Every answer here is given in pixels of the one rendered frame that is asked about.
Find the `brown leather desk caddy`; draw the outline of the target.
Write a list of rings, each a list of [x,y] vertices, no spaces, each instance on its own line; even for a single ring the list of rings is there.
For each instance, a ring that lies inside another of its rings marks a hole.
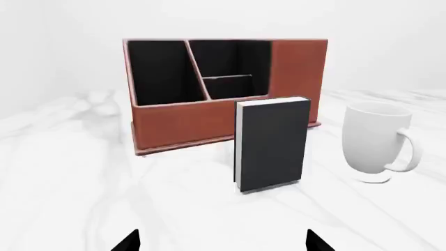
[[[233,139],[238,101],[303,96],[309,127],[327,39],[125,39],[137,155]]]

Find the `black hardcover book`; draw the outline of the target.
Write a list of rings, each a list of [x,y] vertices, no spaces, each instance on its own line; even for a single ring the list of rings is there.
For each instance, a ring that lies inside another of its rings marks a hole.
[[[233,181],[241,192],[301,179],[310,106],[301,96],[236,102]]]

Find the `white ceramic mug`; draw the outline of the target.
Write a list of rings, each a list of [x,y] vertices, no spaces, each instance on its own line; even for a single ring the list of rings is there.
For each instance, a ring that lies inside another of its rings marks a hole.
[[[342,150],[351,176],[363,183],[385,183],[392,172],[405,173],[420,163],[423,148],[410,131],[412,112],[385,102],[357,102],[346,106],[342,127]],[[403,143],[412,147],[406,165],[395,160]]]

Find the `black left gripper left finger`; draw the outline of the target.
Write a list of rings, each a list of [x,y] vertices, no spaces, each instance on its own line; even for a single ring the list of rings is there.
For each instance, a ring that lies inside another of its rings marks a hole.
[[[135,229],[110,251],[139,251],[139,249],[140,249],[139,230]]]

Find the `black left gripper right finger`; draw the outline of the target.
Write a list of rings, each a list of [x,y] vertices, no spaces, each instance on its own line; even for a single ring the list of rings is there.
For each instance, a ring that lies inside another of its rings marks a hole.
[[[335,251],[311,229],[307,230],[306,249],[307,251]]]

